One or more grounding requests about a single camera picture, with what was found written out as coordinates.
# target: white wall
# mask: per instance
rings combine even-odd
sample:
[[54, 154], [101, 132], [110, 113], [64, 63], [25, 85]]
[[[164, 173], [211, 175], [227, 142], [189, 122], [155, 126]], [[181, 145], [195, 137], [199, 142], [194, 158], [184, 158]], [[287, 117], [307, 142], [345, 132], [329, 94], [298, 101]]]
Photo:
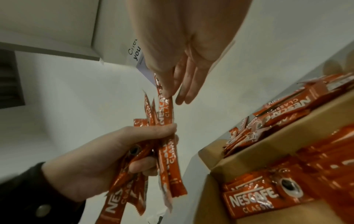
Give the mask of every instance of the white wall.
[[[191, 105], [175, 108], [184, 173], [190, 158], [267, 100], [353, 40], [354, 3], [255, 0], [235, 45], [213, 69]], [[17, 52], [26, 103], [67, 152], [144, 117], [143, 91], [153, 85], [136, 69], [114, 64]], [[150, 178], [147, 210], [128, 205], [122, 223], [146, 223], [163, 208]], [[103, 196], [88, 200], [82, 223], [94, 223]]]
[[26, 106], [0, 110], [0, 177], [21, 173], [58, 154]]
[[0, 29], [91, 46], [98, 0], [0, 0]]

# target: metal button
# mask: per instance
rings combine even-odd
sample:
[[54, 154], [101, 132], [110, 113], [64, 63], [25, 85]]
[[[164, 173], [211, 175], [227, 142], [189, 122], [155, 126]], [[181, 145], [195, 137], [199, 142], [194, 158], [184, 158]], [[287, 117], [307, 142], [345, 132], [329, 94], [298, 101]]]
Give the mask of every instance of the metal button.
[[38, 218], [43, 218], [46, 215], [49, 214], [49, 212], [51, 211], [51, 206], [48, 204], [43, 204], [41, 206], [39, 206], [36, 210], [36, 217]]

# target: brown cardboard box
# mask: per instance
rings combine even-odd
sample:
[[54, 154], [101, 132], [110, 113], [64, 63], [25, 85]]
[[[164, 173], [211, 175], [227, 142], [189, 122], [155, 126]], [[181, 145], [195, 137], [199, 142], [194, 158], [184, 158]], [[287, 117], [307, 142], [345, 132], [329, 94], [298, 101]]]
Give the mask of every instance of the brown cardboard box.
[[307, 117], [226, 159], [222, 159], [221, 156], [222, 146], [226, 140], [217, 140], [199, 151], [199, 157], [210, 168], [211, 175], [206, 178], [193, 223], [342, 223], [323, 201], [315, 201], [283, 210], [249, 216], [237, 221], [230, 220], [225, 217], [225, 212], [220, 210], [222, 200], [217, 186], [239, 175], [275, 162], [287, 154], [296, 152], [303, 146], [330, 135], [340, 127], [354, 123], [353, 115], [354, 90], [321, 106]]

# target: sleeve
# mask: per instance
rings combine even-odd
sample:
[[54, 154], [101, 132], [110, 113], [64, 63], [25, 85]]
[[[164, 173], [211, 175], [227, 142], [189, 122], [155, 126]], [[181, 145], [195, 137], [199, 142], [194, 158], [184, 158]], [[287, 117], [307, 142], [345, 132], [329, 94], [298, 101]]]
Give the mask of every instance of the sleeve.
[[0, 223], [77, 224], [85, 201], [74, 202], [46, 180], [39, 163], [0, 184]]

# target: person's left hand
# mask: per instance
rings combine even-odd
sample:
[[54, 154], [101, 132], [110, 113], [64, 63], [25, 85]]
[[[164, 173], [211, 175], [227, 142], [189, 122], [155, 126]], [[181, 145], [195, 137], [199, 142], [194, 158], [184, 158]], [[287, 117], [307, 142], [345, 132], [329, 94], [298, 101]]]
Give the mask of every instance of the person's left hand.
[[[132, 146], [144, 140], [167, 137], [176, 130], [176, 124], [125, 127], [46, 162], [42, 170], [48, 182], [62, 195], [73, 201], [84, 201], [108, 191], [117, 172], [118, 159]], [[129, 171], [156, 176], [155, 158], [135, 161], [129, 166]]]

